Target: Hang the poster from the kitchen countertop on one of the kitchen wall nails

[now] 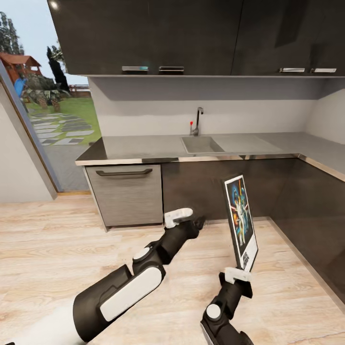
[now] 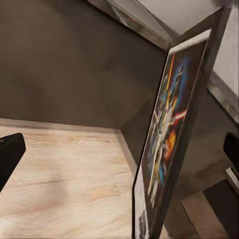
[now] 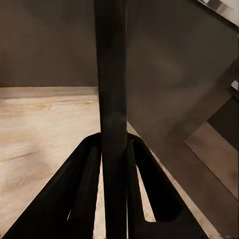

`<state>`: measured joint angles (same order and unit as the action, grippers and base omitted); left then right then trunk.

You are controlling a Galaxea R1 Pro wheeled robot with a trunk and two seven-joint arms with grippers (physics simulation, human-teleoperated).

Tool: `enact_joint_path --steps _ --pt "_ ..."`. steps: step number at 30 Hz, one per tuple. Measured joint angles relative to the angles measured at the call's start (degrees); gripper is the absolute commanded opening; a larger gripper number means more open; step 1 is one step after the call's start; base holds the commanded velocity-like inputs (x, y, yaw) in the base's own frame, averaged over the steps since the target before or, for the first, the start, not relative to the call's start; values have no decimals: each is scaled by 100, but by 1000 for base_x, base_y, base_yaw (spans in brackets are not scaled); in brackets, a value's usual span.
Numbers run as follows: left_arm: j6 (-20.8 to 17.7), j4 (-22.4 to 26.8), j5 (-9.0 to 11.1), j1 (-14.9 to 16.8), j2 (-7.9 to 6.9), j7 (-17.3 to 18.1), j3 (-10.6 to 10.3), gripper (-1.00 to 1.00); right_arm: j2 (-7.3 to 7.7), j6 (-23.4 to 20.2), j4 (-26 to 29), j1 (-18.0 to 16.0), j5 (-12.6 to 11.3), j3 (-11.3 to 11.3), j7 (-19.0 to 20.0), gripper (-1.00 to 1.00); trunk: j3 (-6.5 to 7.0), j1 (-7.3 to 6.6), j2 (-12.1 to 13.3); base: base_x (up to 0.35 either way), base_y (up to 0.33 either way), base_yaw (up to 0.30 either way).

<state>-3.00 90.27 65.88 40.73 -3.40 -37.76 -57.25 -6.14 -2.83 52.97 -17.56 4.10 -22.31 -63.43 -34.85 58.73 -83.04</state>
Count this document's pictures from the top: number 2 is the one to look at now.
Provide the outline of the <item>poster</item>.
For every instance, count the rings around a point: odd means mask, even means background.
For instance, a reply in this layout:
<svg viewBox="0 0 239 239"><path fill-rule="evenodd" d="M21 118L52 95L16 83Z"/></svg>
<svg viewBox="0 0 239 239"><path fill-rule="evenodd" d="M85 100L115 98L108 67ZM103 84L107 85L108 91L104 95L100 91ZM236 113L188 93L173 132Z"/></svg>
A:
<svg viewBox="0 0 239 239"><path fill-rule="evenodd" d="M160 239L231 11L168 43L131 190L132 239Z"/></svg>

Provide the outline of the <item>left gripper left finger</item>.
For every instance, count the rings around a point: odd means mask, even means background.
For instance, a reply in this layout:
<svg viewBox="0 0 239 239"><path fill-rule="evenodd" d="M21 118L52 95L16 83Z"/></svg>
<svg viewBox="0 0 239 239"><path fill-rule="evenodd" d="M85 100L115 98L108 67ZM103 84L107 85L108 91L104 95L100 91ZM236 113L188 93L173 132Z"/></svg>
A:
<svg viewBox="0 0 239 239"><path fill-rule="evenodd" d="M21 132L0 138L0 192L26 152Z"/></svg>

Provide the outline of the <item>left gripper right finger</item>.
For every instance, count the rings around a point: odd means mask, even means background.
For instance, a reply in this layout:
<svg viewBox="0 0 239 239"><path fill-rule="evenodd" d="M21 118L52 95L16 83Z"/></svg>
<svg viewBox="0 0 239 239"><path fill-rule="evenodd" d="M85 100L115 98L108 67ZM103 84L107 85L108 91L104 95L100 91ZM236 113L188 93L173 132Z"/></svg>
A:
<svg viewBox="0 0 239 239"><path fill-rule="evenodd" d="M239 134L231 132L227 133L223 151L239 172Z"/></svg>

